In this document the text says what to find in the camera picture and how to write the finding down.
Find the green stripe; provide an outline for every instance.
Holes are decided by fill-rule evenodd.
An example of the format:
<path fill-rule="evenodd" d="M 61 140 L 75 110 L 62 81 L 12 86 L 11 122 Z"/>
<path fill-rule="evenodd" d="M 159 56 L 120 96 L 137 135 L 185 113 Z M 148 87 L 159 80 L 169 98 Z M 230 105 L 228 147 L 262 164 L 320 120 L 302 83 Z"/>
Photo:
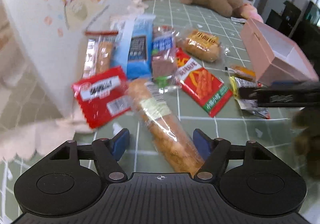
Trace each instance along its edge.
<path fill-rule="evenodd" d="M 209 113 L 227 91 L 228 88 L 225 85 L 222 85 L 220 90 L 218 90 L 217 93 L 213 95 L 202 108 Z"/>

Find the long bread roll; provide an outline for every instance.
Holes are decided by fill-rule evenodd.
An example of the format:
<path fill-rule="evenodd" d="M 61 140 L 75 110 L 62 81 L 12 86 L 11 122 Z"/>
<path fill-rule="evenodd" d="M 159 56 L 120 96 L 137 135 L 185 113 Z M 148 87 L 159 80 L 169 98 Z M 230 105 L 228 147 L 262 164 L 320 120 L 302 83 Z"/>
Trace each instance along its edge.
<path fill-rule="evenodd" d="M 158 151 L 176 172 L 190 172 L 194 176 L 204 161 L 153 83 L 136 79 L 129 84 L 127 95 L 152 133 Z"/>

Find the black ribbed plate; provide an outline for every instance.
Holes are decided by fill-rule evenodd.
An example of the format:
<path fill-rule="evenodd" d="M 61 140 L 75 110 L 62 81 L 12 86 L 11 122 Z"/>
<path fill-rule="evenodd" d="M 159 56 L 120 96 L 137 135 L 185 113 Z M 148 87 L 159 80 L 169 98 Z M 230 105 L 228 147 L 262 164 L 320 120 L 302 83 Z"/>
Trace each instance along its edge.
<path fill-rule="evenodd" d="M 44 218 L 26 213 L 17 224 L 271 224 L 308 223 L 297 213 L 259 218 L 230 207 L 211 184 L 193 181 L 186 173 L 134 173 L 124 183 L 108 186 L 87 210 L 68 217 Z"/>

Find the packaged bread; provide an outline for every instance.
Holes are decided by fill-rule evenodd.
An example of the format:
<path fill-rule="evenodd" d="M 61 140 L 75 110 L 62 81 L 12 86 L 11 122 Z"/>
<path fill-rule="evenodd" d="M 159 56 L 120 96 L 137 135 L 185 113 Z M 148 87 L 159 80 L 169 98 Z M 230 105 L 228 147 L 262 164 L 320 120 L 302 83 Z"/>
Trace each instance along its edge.
<path fill-rule="evenodd" d="M 177 45 L 189 54 L 206 62 L 214 62 L 220 57 L 219 38 L 197 29 L 182 31 L 181 36 L 177 39 Z"/>
<path fill-rule="evenodd" d="M 204 161 L 156 86 L 147 79 L 129 83 L 127 95 L 154 137 L 154 144 L 176 172 L 196 174 Z"/>
<path fill-rule="evenodd" d="M 111 54 L 117 31 L 85 32 L 89 37 L 84 64 L 83 78 L 89 78 L 96 74 L 103 73 L 110 69 Z"/>

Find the pink plush toy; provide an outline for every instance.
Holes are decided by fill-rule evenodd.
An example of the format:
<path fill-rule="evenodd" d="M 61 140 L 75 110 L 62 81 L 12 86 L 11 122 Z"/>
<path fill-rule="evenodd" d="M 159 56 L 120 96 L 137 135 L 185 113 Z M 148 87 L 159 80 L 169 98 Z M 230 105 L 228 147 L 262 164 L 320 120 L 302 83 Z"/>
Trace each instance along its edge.
<path fill-rule="evenodd" d="M 262 17 L 258 14 L 257 9 L 249 3 L 243 4 L 240 8 L 234 11 L 235 15 L 244 19 L 255 19 L 263 23 Z"/>

